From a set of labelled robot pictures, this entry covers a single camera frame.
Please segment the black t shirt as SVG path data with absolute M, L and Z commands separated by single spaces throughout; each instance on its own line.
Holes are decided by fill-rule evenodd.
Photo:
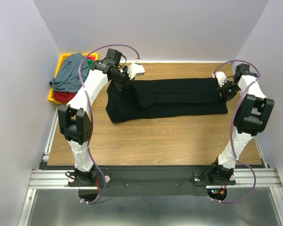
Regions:
M 113 123 L 228 112 L 212 78 L 133 81 L 120 88 L 111 82 L 106 112 Z

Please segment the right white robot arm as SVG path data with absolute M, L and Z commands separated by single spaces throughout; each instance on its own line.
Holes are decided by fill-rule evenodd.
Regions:
M 208 180 L 212 184 L 234 181 L 234 168 L 242 151 L 257 134 L 265 130 L 275 105 L 275 101 L 267 98 L 259 86 L 259 70 L 251 72 L 251 68 L 255 68 L 253 64 L 244 60 L 237 62 L 239 65 L 232 80 L 218 70 L 212 74 L 225 101 L 241 93 L 230 126 L 230 140 L 208 171 Z

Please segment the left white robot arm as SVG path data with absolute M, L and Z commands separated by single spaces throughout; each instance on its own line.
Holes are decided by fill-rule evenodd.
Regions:
M 88 77 L 83 80 L 75 97 L 66 105 L 58 107 L 60 133 L 69 143 L 75 160 L 74 172 L 66 174 L 70 183 L 91 186 L 97 181 L 95 164 L 89 150 L 93 133 L 92 104 L 110 80 L 121 83 L 130 80 L 128 72 L 119 69 L 122 56 L 121 52 L 108 49 L 105 58 L 92 64 Z

